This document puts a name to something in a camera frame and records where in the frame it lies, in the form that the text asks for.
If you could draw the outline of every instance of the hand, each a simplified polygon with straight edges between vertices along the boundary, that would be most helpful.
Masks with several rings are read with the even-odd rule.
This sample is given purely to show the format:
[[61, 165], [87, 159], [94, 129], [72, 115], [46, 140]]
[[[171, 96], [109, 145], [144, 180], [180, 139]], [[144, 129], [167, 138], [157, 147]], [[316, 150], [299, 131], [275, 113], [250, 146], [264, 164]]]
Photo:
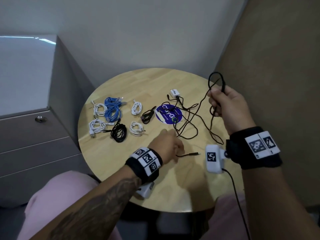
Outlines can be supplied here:
[[225, 93], [221, 92], [221, 87], [212, 87], [207, 95], [209, 103], [218, 106], [214, 116], [222, 117], [228, 134], [256, 126], [245, 98], [229, 86], [226, 86]]
[[162, 158], [163, 165], [177, 158], [176, 154], [184, 153], [184, 145], [177, 138], [176, 131], [163, 129], [160, 134], [151, 141], [148, 148], [154, 149]]

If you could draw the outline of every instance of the gray cabinet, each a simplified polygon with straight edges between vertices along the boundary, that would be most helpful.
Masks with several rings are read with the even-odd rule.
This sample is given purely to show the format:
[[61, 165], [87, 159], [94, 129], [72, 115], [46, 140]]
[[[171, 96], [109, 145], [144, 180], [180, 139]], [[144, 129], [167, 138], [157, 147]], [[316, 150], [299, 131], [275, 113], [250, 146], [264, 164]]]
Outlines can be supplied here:
[[0, 206], [28, 202], [57, 174], [92, 173], [78, 147], [83, 88], [57, 36], [0, 36]]

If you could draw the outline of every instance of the wrist strap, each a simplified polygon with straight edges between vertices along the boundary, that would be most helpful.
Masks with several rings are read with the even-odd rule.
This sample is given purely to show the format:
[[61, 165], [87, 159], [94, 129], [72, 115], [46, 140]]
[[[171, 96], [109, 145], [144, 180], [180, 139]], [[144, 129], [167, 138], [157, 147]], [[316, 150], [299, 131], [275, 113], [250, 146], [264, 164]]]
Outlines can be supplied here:
[[144, 184], [159, 176], [158, 168], [162, 163], [162, 158], [155, 150], [142, 147], [130, 155], [125, 165], [128, 165]]
[[269, 132], [259, 126], [233, 133], [226, 141], [226, 152], [242, 169], [282, 165], [280, 150]]

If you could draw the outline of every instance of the pink pants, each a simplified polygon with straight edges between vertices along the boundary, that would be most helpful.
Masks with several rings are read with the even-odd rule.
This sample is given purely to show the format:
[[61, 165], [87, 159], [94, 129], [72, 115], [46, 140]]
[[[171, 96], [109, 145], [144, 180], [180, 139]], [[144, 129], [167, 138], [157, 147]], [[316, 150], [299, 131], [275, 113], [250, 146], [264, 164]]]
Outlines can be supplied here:
[[[26, 219], [17, 240], [29, 240], [51, 220], [98, 185], [90, 176], [68, 171], [55, 176], [30, 199], [26, 206]], [[244, 195], [239, 195], [246, 216]], [[209, 220], [209, 231], [201, 240], [247, 240], [246, 230], [234, 194], [218, 198], [214, 214]], [[121, 240], [115, 227], [109, 240]]]

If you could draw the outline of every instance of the blue circular sticker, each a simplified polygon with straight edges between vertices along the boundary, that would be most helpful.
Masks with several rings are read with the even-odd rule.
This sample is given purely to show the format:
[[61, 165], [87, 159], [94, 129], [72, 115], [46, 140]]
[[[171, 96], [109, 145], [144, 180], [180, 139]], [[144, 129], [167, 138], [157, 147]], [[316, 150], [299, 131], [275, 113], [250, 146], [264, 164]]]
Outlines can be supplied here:
[[160, 105], [156, 110], [155, 116], [162, 123], [173, 125], [182, 120], [181, 110], [172, 104]]

